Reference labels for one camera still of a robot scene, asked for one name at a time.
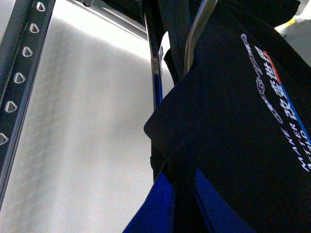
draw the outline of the red stripe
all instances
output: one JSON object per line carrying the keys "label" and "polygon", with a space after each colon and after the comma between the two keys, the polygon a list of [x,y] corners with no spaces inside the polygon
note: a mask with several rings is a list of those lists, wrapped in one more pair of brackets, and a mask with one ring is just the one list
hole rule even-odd
{"label": "red stripe", "polygon": [[271,60],[271,57],[268,55],[268,53],[267,53],[266,51],[263,51],[263,52],[264,52],[264,54],[267,55],[267,57],[268,57],[268,59],[269,59],[269,61],[270,61],[270,64],[271,64],[271,66],[272,66],[272,69],[274,70],[274,73],[276,74],[277,82],[278,82],[279,84],[282,84],[281,79],[280,79],[280,77],[278,76],[276,67],[274,66],[274,64],[273,64],[273,62],[272,62],[272,60]]}

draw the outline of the clothing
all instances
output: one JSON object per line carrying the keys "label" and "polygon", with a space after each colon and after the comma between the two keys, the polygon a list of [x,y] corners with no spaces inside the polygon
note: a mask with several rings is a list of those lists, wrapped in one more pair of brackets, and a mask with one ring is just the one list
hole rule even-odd
{"label": "clothing", "polygon": [[198,168],[255,231],[311,231],[310,74],[271,25],[217,4],[193,68],[145,125],[169,164],[178,223],[191,218]]}

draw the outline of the yellow object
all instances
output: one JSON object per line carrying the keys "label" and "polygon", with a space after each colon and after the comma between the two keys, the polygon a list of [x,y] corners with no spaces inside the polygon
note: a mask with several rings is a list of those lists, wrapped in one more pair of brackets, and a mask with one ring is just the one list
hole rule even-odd
{"label": "yellow object", "polygon": [[288,26],[291,26],[292,24],[295,23],[295,18],[292,18],[290,21],[275,27],[275,30],[277,30],[278,32],[282,31],[283,29],[287,28]]}

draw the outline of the hanger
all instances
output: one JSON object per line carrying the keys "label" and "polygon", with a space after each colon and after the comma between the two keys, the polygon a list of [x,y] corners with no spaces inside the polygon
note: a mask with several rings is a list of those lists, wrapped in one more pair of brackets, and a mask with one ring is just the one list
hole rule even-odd
{"label": "hanger", "polygon": [[193,65],[195,45],[198,42],[211,14],[213,13],[217,1],[218,0],[202,0],[201,2],[187,38],[184,77],[188,74],[191,66]]}

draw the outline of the white printed logo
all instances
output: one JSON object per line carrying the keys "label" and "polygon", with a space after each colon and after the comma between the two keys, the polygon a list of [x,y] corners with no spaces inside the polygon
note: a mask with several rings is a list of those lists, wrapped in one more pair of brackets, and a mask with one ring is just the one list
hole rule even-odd
{"label": "white printed logo", "polygon": [[263,99],[263,101],[266,103],[266,105],[268,106],[269,110],[272,112],[272,114],[275,116],[275,118],[281,123],[283,124],[283,120],[282,118],[280,117],[280,115],[276,112],[276,110],[274,109],[274,107],[269,103],[269,101],[267,100],[265,94],[264,94],[264,84],[262,82],[262,79],[260,78],[261,75],[263,75],[261,69],[259,68],[254,56],[253,56],[253,53],[252,53],[252,49],[251,47],[249,46],[249,43],[247,42],[247,36],[245,34],[242,34],[241,35],[241,38],[245,44],[245,47],[248,51],[248,55],[249,55],[249,58],[251,59],[251,62],[253,64],[253,67],[255,69],[255,72],[258,74],[258,77],[256,79],[256,83],[257,83],[257,89],[259,91],[259,94],[261,96],[261,98]]}

